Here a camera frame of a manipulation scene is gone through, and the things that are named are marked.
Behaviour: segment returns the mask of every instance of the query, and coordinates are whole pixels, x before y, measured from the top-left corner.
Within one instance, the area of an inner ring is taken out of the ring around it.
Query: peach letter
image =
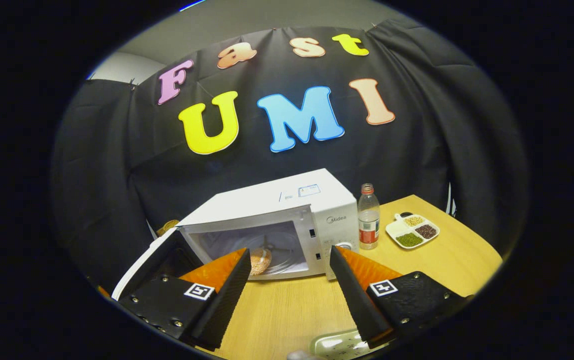
[[[289,45],[294,47],[293,52],[303,58],[318,58],[325,55],[325,49],[319,46],[319,42],[312,38],[293,38]]]
[[[237,62],[244,62],[245,60],[252,59],[255,57],[258,51],[253,50],[248,42],[235,43],[232,46],[225,48],[225,50],[220,51],[218,57],[218,68],[227,69]]]
[[[194,62],[187,60],[175,68],[166,71],[158,78],[160,79],[160,98],[158,105],[163,105],[180,93],[180,89],[176,88],[176,84],[181,85],[185,82],[185,69],[189,69],[192,66],[194,66]]]
[[[333,41],[338,41],[342,45],[342,48],[351,55],[358,55],[359,57],[364,57],[369,54],[369,50],[366,48],[360,48],[357,43],[362,43],[361,39],[353,38],[348,34],[340,34],[331,38]]]
[[[394,121],[396,115],[387,109],[376,85],[378,85],[378,81],[374,79],[356,79],[349,82],[349,87],[358,91],[365,108],[367,108],[367,123],[371,125],[387,124]]]
[[[184,137],[187,146],[196,154],[207,155],[221,151],[232,145],[239,136],[239,119],[236,116],[234,99],[239,95],[236,91],[228,91],[217,95],[211,103],[220,108],[222,131],[216,136],[207,136],[203,125],[203,110],[205,104],[200,103],[184,109],[178,114],[178,120],[184,125]]]

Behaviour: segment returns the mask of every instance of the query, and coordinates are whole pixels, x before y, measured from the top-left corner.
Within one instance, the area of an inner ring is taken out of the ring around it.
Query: orange letter
[[[349,82],[349,87],[358,91],[365,108],[367,108],[367,123],[371,125],[387,124],[394,121],[396,115],[387,109],[376,85],[378,85],[378,81],[374,79],[357,79]]]
[[[294,47],[293,52],[303,58],[319,58],[325,55],[325,49],[319,46],[319,42],[312,38],[294,38],[289,41]]]
[[[253,50],[251,45],[248,42],[239,42],[235,43],[234,45],[225,48],[225,50],[220,51],[218,57],[218,68],[219,69],[227,69],[234,65],[237,62],[244,62],[245,60],[252,59],[255,57],[258,51]]]
[[[361,39],[353,38],[348,34],[340,34],[331,38],[333,41],[338,41],[342,45],[342,48],[351,55],[358,55],[359,57],[364,57],[369,54],[369,50],[366,48],[360,48],[356,44],[362,43]]]

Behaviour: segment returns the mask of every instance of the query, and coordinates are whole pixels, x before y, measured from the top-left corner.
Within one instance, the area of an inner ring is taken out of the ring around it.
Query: white plate
[[[421,216],[419,214],[409,215],[406,218],[402,218],[401,215],[395,214],[394,217],[396,218],[396,221],[393,221],[392,223],[387,225],[385,227],[385,231],[387,231],[387,234],[389,234],[389,236],[396,242],[396,244],[398,244],[398,246],[400,246],[403,249],[418,248],[419,246],[421,246],[423,244],[429,243],[431,240],[435,239],[435,237],[437,237],[438,234],[441,233],[440,228],[438,226],[436,226],[436,224],[432,223],[431,221],[426,219],[424,216]],[[422,219],[422,222],[418,223],[414,226],[409,226],[408,224],[405,223],[405,219],[409,219],[412,217],[419,217]],[[432,228],[434,228],[434,230],[436,230],[436,233],[432,237],[429,237],[429,239],[425,239],[420,233],[418,233],[416,231],[417,228],[420,228],[421,226],[424,226],[424,225],[429,225]],[[413,233],[414,235],[416,235],[417,237],[422,239],[422,242],[420,244],[416,244],[414,246],[405,246],[405,245],[401,244],[399,242],[399,240],[397,239],[397,237],[400,237],[402,235],[409,234],[409,233]]]

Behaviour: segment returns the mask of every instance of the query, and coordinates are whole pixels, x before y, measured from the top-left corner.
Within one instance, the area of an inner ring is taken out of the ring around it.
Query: yellow letter
[[[386,124],[396,119],[394,112],[385,106],[381,94],[376,89],[378,81],[374,79],[357,79],[349,82],[349,87],[356,89],[367,108],[367,123],[371,125]]]
[[[319,46],[319,42],[312,38],[294,38],[289,41],[294,47],[293,52],[303,58],[318,58],[325,55],[325,49]]]
[[[358,55],[360,57],[364,57],[365,55],[369,54],[369,50],[366,48],[360,48],[357,43],[362,43],[361,39],[353,38],[348,34],[340,34],[336,35],[331,38],[333,41],[338,41],[342,45],[342,48],[351,55]]]
[[[200,103],[184,109],[178,114],[178,120],[184,125],[184,137],[187,146],[196,154],[207,155],[221,151],[232,145],[239,136],[239,119],[236,116],[234,99],[239,95],[236,91],[221,93],[211,100],[220,108],[222,131],[216,136],[207,136],[203,125],[203,110],[205,104]]]
[[[245,60],[255,57],[258,51],[253,50],[248,42],[235,43],[232,46],[220,51],[218,57],[218,68],[227,69],[236,65],[237,62],[244,62]]]

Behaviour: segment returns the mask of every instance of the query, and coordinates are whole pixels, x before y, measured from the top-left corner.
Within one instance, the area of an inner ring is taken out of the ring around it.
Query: round bread
[[[269,264],[272,262],[272,252],[266,248],[255,248],[251,255],[251,272],[250,275],[260,275],[264,273]]]

